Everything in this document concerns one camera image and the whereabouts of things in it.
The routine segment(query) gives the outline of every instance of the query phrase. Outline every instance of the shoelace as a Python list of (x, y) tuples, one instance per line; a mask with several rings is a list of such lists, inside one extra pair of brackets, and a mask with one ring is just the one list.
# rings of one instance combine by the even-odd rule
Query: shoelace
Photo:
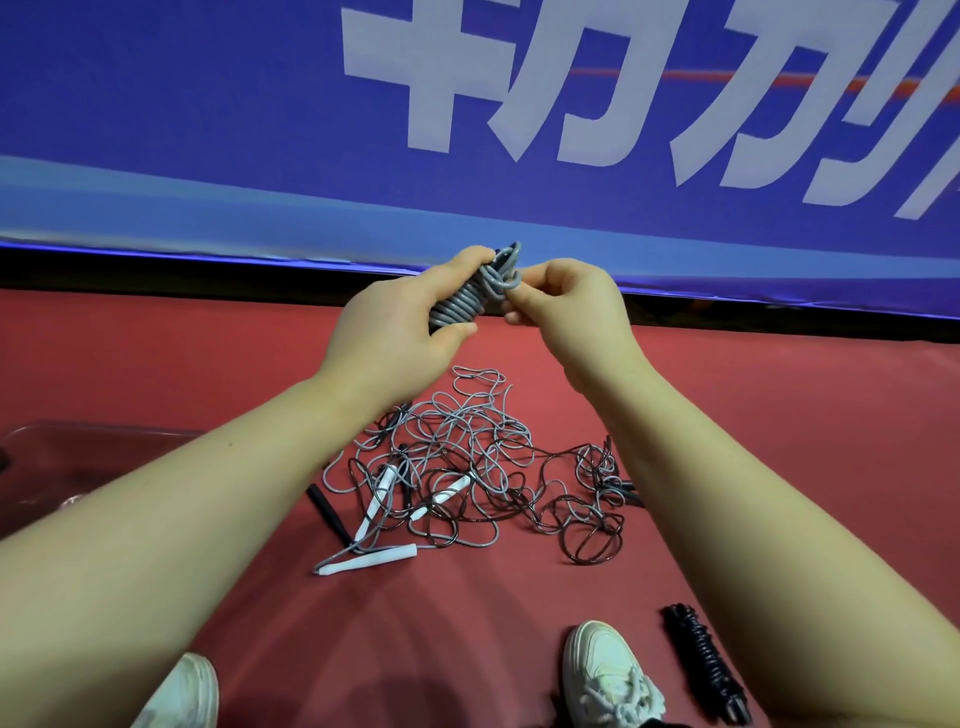
[(580, 698), (580, 702), (586, 703), (589, 698), (593, 699), (604, 713), (597, 720), (599, 724), (610, 725), (612, 728), (639, 728), (653, 716), (650, 712), (651, 694), (636, 667), (630, 668), (630, 681), (630, 695), (626, 700), (614, 703), (601, 691), (585, 685), (587, 694)]

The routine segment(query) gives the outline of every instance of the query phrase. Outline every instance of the right hand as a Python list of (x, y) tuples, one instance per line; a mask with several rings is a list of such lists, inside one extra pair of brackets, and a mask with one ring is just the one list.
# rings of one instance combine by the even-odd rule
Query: right hand
[(578, 392), (646, 365), (616, 283), (602, 268), (572, 258), (522, 271), (507, 292), (506, 321), (536, 326)]

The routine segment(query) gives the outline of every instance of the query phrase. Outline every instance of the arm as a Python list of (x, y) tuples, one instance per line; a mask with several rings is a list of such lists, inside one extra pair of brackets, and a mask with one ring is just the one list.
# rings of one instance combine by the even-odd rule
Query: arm
[(375, 283), (315, 376), (0, 543), (0, 722), (131, 725), (322, 463), (444, 373), (475, 325), (429, 308), (492, 255)]
[(610, 429), (767, 714), (783, 722), (960, 724), (960, 633), (654, 371), (603, 271), (552, 261), (524, 280), (508, 320), (540, 326)]

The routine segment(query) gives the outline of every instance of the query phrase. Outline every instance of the left hand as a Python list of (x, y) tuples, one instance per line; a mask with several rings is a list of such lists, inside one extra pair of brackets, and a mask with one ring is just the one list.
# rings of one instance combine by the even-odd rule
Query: left hand
[(454, 324), (430, 335), (430, 308), (452, 295), (493, 250), (475, 246), (419, 276), (378, 281), (340, 314), (317, 376), (364, 398), (372, 412), (412, 400), (439, 379), (476, 324)]

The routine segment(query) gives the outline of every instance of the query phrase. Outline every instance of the transparent plastic container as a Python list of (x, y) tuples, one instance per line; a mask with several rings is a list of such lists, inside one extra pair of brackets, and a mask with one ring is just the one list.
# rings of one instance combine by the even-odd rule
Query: transparent plastic container
[(0, 539), (201, 434), (46, 422), (12, 430), (0, 438)]

